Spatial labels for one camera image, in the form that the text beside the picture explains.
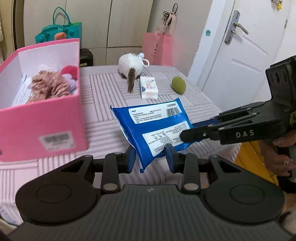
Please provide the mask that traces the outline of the right hand with ring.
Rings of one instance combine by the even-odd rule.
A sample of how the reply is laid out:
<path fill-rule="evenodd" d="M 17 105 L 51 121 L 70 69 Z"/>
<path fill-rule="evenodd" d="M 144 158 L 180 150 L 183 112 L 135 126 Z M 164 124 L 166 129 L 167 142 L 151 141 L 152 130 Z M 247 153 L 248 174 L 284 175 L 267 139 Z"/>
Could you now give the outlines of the right hand with ring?
<path fill-rule="evenodd" d="M 273 141 L 272 144 L 261 142 L 260 151 L 264 157 L 264 164 L 269 171 L 278 176 L 289 176 L 295 170 L 295 161 L 286 155 L 280 155 L 276 148 L 290 147 L 295 144 L 295 130 Z"/>

